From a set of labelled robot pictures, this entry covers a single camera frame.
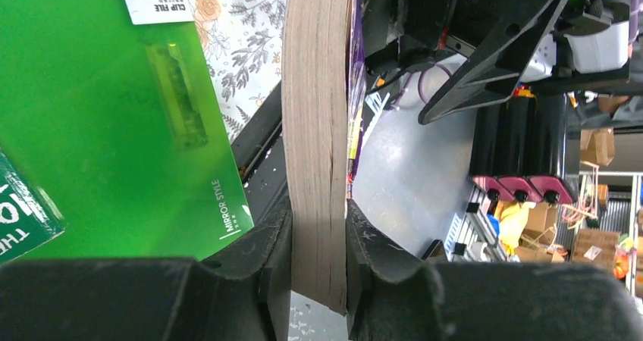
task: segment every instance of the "purple book cover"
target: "purple book cover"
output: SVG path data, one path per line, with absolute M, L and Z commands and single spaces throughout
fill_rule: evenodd
M 350 24 L 348 87 L 348 173 L 347 198 L 352 197 L 353 180 L 357 173 L 360 147 L 362 145 L 362 110 L 366 94 L 366 68 L 364 65 L 364 36 L 362 33 L 362 11 L 358 0 L 352 0 L 353 20 Z

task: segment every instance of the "black cylinder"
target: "black cylinder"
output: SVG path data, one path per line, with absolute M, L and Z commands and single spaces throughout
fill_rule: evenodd
M 579 174 L 579 159 L 570 150 L 574 144 L 568 143 L 571 110 L 565 95 L 540 95 L 536 104 L 525 174 L 551 204 L 572 204 L 577 199 L 575 185 L 568 181 Z
M 529 97 L 513 97 L 503 106 L 498 150 L 494 157 L 494 174 L 497 177 L 522 177 L 535 100 Z
M 471 177 L 494 175 L 494 155 L 498 144 L 498 124 L 502 107 L 492 105 L 478 109 L 469 163 Z
M 500 114 L 494 176 L 519 202 L 540 202 L 541 194 L 525 178 L 528 140 L 535 111 L 535 99 L 512 97 Z
M 487 193 L 487 197 L 492 201 L 513 200 L 513 195 L 494 177 L 494 158 L 497 151 L 498 125 L 502 110 L 502 105 L 478 109 L 469 163 L 469 177 Z

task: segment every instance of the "black plastic bracket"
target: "black plastic bracket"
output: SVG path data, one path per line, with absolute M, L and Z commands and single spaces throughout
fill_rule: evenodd
M 629 62 L 623 67 L 595 74 L 574 74 L 571 77 L 551 77 L 532 83 L 533 93 L 544 95 L 561 95 L 567 92 L 596 91 L 623 86 L 629 82 Z
M 373 38 L 365 40 L 366 67 L 371 75 L 397 68 L 405 72 L 427 70 L 450 52 L 441 51 L 444 31 L 453 17 L 456 0 L 369 0 L 364 15 L 365 36 L 377 31 L 388 36 L 388 17 L 397 37 L 373 50 Z
M 568 0 L 472 1 L 479 3 L 456 8 L 450 34 L 472 44 L 475 51 L 424 107 L 419 115 L 421 124 L 509 99 L 538 43 L 553 30 Z M 474 8 L 497 11 L 486 15 L 495 16 L 488 32 L 480 29 L 472 33 L 471 27 L 481 25 Z M 476 36 L 482 37 L 479 43 Z
M 353 340 L 620 341 L 643 334 L 631 296 L 606 271 L 422 261 L 375 229 L 355 202 L 348 206 Z M 254 229 L 201 262 L 6 264 L 0 267 L 0 339 L 285 341 L 291 227 L 285 196 Z

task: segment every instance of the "floral pattern paper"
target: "floral pattern paper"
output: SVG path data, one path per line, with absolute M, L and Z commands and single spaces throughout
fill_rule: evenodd
M 281 80 L 286 0 L 188 0 L 232 142 Z

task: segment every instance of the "cable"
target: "cable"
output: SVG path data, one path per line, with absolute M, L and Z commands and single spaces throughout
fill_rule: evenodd
M 446 68 L 442 63 L 436 63 L 434 67 L 440 68 L 443 72 L 447 74 L 449 78 L 451 78 L 451 76 L 453 75 L 451 71 L 448 68 Z M 423 71 L 422 74 L 420 74 L 420 78 L 418 80 L 418 95 L 420 96 L 420 99 L 422 100 L 422 102 L 425 103 L 425 105 L 428 104 L 428 99 L 424 94 L 424 85 L 422 85 L 422 83 L 424 82 L 425 74 L 432 69 L 433 68 L 429 68 L 428 70 Z
M 402 78 L 402 76 L 404 76 L 404 74 L 406 74 L 406 70 L 399 70 L 394 76 L 391 77 L 390 80 L 386 80 L 386 82 L 384 82 L 383 85 L 377 86 L 377 87 L 375 87 L 373 89 L 370 89 L 370 90 L 366 91 L 366 95 L 367 96 L 372 95 L 372 94 L 378 92 L 381 89 L 385 89 L 386 87 L 389 87 L 393 83 L 397 82 L 400 78 Z
M 592 175 L 586 177 L 585 187 L 581 188 L 578 207 L 561 205 L 563 222 L 570 230 L 580 227 L 586 217 L 598 218 L 598 166 L 582 163 L 592 167 Z
M 387 111 L 393 110 L 397 107 L 397 103 L 402 99 L 402 97 L 404 97 L 406 92 L 409 90 L 409 83 L 411 83 L 411 79 L 415 74 L 416 74 L 415 72 L 409 74 L 409 78 L 407 78 L 404 84 L 402 85 L 402 89 L 400 90 L 400 92 L 398 92 L 397 95 L 391 97 L 391 99 L 388 100 L 388 103 L 384 106 L 385 110 Z

